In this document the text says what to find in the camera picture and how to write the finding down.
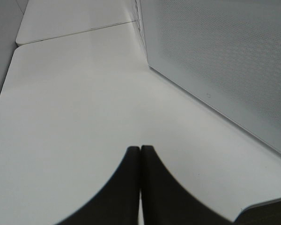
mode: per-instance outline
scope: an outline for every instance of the table surface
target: table surface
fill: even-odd
[[[132,21],[131,0],[29,0],[16,43],[57,38]]]
[[[0,96],[0,225],[51,225],[154,145],[190,193],[234,220],[281,198],[281,156],[150,70],[133,23],[15,51]]]

